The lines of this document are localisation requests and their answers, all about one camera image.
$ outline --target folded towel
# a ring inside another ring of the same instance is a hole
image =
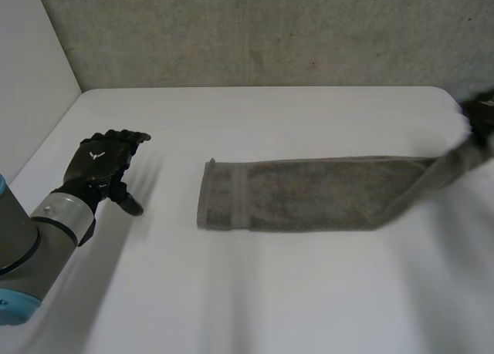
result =
[[[343,157],[205,165],[200,228],[373,230],[491,156],[471,135],[443,157]]]

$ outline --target robotic hand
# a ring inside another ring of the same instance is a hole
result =
[[[122,176],[151,137],[128,130],[83,140],[63,178],[29,219],[0,176],[0,325],[26,322],[41,305],[76,246],[91,238],[98,203],[107,197],[143,214]]]
[[[494,154],[494,90],[478,94],[461,103],[461,107],[476,142],[481,147],[489,146]]]

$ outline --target white table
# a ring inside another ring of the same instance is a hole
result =
[[[26,210],[60,184],[83,138],[108,129],[153,137],[126,174],[146,213],[100,206],[95,237],[28,324],[0,330],[0,352],[492,352],[492,165],[375,232],[214,232],[195,224],[211,157],[443,153],[466,132],[444,91],[90,91],[12,184]]]

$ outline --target black robotic glove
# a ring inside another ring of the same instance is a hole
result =
[[[494,133],[494,90],[480,93],[460,105],[469,118],[473,136],[481,147],[485,147],[489,136]]]
[[[146,133],[108,130],[83,140],[63,177],[63,186],[53,192],[80,198],[93,213],[98,203],[109,197],[128,214],[143,214],[141,205],[127,192],[122,176],[139,145],[150,139]]]

